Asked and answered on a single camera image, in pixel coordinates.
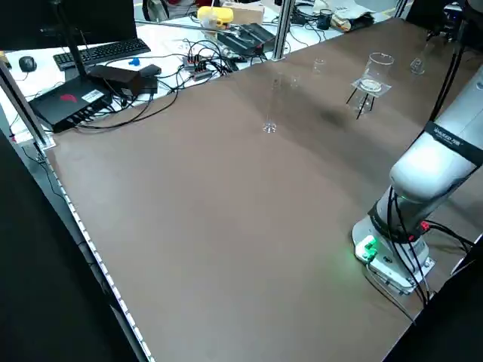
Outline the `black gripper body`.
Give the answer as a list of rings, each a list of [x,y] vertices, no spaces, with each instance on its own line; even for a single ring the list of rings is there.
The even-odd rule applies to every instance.
[[[457,38],[459,26],[455,24],[436,25],[427,32],[426,40],[442,36],[446,41],[454,41]]]

